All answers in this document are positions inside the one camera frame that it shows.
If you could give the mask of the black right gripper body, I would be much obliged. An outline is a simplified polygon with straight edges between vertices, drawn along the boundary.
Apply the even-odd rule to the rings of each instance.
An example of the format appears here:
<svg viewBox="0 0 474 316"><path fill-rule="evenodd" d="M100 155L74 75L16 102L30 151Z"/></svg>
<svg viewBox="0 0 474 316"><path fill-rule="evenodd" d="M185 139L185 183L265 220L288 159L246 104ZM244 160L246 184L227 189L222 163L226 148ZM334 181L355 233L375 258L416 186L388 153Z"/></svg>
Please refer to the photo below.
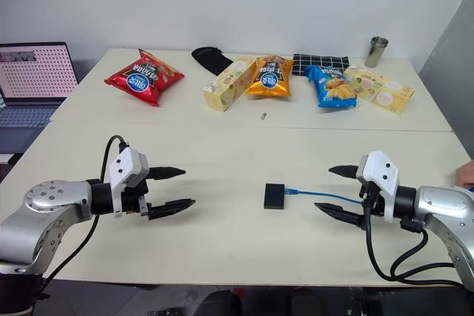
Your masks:
<svg viewBox="0 0 474 316"><path fill-rule="evenodd" d="M361 189L359 191L359 197L362 198L363 215L358 218L358 227L361 229L367 228L367 219L365 217L366 209L370 212L370 215L377 217L384 216L384 198L381 196L380 187L372 182L367 181L363 175L363 167L359 166L356 171L356 179L361 182Z"/></svg>

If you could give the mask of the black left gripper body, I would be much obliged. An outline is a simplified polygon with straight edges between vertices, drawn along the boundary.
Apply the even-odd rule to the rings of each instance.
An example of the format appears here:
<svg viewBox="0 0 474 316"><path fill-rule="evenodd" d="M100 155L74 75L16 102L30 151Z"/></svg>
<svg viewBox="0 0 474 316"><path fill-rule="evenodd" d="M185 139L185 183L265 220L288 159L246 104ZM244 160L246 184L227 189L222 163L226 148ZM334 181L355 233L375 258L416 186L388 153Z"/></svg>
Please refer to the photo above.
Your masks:
<svg viewBox="0 0 474 316"><path fill-rule="evenodd" d="M125 188L121 193L122 211L126 213L139 213L148 216L151 205L146 202L145 195L149 192L147 179L151 179L150 168L142 169L139 173L132 174L124 182Z"/></svg>

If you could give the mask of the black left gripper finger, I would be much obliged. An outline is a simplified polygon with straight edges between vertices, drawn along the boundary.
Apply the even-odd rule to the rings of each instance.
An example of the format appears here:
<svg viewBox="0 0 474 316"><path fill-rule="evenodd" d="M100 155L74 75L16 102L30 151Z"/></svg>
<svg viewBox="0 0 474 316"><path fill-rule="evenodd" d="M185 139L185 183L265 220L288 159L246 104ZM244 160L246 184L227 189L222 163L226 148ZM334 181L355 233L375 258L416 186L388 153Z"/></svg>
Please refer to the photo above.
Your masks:
<svg viewBox="0 0 474 316"><path fill-rule="evenodd" d="M149 179L166 180L179 175L184 175L185 170L175 167L151 167L149 168Z"/></svg>
<svg viewBox="0 0 474 316"><path fill-rule="evenodd" d="M147 217L148 220L154 220L158 218L164 218L182 212L191 207L196 201L194 199L179 199L175 201L168 201L160 206L153 206L147 204Z"/></svg>

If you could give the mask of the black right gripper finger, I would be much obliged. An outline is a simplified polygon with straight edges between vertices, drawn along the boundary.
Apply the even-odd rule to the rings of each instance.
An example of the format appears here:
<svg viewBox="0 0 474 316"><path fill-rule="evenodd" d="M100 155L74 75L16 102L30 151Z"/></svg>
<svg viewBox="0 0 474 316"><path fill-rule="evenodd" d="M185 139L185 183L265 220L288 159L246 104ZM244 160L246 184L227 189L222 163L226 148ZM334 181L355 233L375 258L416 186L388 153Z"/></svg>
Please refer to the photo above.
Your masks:
<svg viewBox="0 0 474 316"><path fill-rule="evenodd" d="M322 212L338 221L352 224L360 229L366 228L365 218L363 215L344 210L341 206L335 204L314 203L314 205Z"/></svg>
<svg viewBox="0 0 474 316"><path fill-rule="evenodd" d="M344 178L357 179L358 166L338 165L338 166L330 167L328 171Z"/></svg>

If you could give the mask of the person's bare hand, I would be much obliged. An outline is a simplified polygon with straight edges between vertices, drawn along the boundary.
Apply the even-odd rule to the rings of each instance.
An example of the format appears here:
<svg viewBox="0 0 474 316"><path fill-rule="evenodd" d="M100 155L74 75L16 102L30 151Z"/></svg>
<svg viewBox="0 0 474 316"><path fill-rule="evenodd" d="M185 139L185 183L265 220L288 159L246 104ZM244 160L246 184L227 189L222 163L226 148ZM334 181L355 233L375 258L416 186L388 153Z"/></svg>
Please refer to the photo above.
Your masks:
<svg viewBox="0 0 474 316"><path fill-rule="evenodd" d="M470 161L459 167L455 172L455 185L465 189L474 186L474 161Z"/></svg>

